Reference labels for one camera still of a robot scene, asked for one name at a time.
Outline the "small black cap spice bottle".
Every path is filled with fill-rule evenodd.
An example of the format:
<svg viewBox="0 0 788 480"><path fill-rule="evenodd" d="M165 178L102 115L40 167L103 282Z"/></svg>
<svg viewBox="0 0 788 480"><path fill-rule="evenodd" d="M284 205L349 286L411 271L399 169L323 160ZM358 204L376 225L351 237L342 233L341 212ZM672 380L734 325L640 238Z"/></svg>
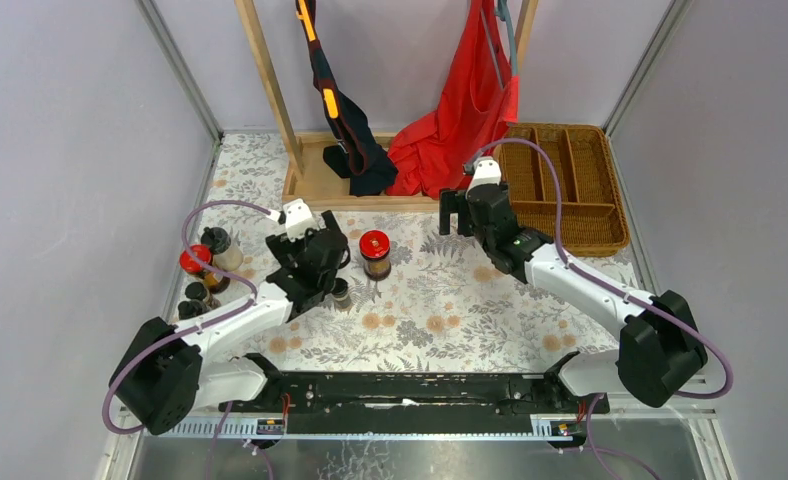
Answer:
<svg viewBox="0 0 788 480"><path fill-rule="evenodd" d="M333 304L336 309L347 311L352 307L350 284L343 278L336 278L331 291Z"/></svg>

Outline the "red lid sauce jar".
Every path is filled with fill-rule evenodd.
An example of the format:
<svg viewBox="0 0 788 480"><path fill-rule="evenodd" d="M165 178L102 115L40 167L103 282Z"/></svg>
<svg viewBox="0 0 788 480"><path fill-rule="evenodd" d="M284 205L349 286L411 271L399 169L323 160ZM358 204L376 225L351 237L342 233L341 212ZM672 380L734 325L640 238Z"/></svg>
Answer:
<svg viewBox="0 0 788 480"><path fill-rule="evenodd" d="M391 272L389 258L391 242L387 234L380 230L365 232L359 239L359 250L364 260L365 274L374 281L381 281Z"/></svg>

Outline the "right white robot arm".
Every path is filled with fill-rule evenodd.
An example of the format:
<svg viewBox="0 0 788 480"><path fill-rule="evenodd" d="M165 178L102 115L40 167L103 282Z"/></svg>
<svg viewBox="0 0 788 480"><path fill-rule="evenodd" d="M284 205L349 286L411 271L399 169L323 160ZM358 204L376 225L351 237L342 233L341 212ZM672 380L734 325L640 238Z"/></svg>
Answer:
<svg viewBox="0 0 788 480"><path fill-rule="evenodd" d="M624 392L658 408L707 364L705 346L686 331L696 323L682 296L630 289L520 226L503 186L443 190L440 234L449 234L452 214L458 234L475 238L497 270L560 297L616 339L612 350L568 354L550 368L569 394Z"/></svg>

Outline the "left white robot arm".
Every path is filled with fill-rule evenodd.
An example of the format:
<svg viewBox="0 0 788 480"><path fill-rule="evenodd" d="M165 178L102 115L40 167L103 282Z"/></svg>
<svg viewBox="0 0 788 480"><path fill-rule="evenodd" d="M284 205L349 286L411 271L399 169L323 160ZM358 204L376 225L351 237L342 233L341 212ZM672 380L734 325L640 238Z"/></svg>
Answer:
<svg viewBox="0 0 788 480"><path fill-rule="evenodd" d="M161 435L190 412L253 400L268 378L234 349L320 305L350 260L347 236L331 211L318 217L300 205L285 208L286 230L266 243L279 263L246 298L170 325L146 321L109 381L105 403L117 398L142 428Z"/></svg>

